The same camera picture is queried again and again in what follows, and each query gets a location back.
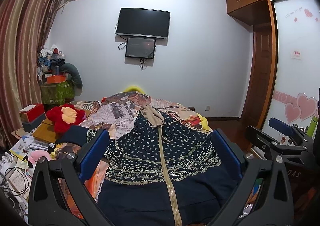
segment pink heart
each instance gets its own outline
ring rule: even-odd
[[[305,93],[297,96],[297,106],[301,108],[301,121],[310,118],[318,109],[318,102],[315,98],[307,98]]]
[[[294,107],[291,102],[288,102],[284,107],[285,116],[287,117],[288,123],[297,120],[301,116],[300,107]]]

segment door frame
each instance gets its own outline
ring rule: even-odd
[[[277,64],[278,64],[278,30],[276,26],[276,13],[273,7],[273,2],[271,0],[268,1],[268,6],[269,6],[269,12],[270,12],[270,23],[271,23],[271,37],[272,37],[272,55],[271,55],[271,72],[270,72],[270,77],[269,77],[269,83],[268,83],[268,89],[267,89],[267,96],[265,99],[265,102],[263,104],[262,112],[258,121],[258,124],[256,128],[262,129],[262,126],[267,118],[267,114],[269,111],[269,107],[271,104],[272,100],[272,95],[276,83],[276,73],[277,73]],[[263,27],[265,25],[269,25],[270,23],[267,24],[261,24],[261,25],[256,25],[254,27]],[[256,53],[256,34],[255,31],[253,32],[253,55],[252,55],[252,65],[251,65],[251,74],[250,74],[250,80],[249,80],[249,86],[248,86],[248,91],[247,91],[247,96],[245,99],[244,103],[244,108],[241,113],[242,114],[245,112],[249,100],[248,96],[250,95],[251,92],[251,86],[252,86],[252,80],[253,80],[253,71],[254,71],[254,65],[255,65],[255,53]]]

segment beige zipper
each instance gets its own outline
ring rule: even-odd
[[[181,220],[181,216],[178,208],[176,192],[174,191],[174,187],[173,187],[172,181],[170,180],[167,166],[165,165],[163,146],[162,146],[161,125],[158,128],[158,132],[159,132],[158,141],[159,141],[159,149],[160,149],[161,167],[162,167],[164,180],[167,185],[167,189],[170,197],[170,203],[171,203],[171,208],[172,208],[173,217],[174,217],[174,225],[182,226],[182,220]]]

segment metal screw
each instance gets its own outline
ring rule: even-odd
[[[43,163],[46,160],[45,157],[39,157],[38,162]]]
[[[283,161],[283,160],[282,160],[282,157],[281,157],[281,156],[277,156],[277,157],[276,157],[276,161],[277,161],[278,163],[282,163],[282,161]]]
[[[251,154],[251,153],[246,153],[246,154],[245,154],[245,158],[246,158],[246,159],[254,159],[254,155]]]
[[[70,152],[69,154],[67,154],[67,158],[68,159],[73,159],[75,158],[76,154],[74,152]]]

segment red plush toy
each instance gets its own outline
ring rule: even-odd
[[[77,110],[71,104],[54,107],[47,111],[47,118],[54,122],[56,133],[65,133],[71,125],[79,125],[86,119],[84,110]]]

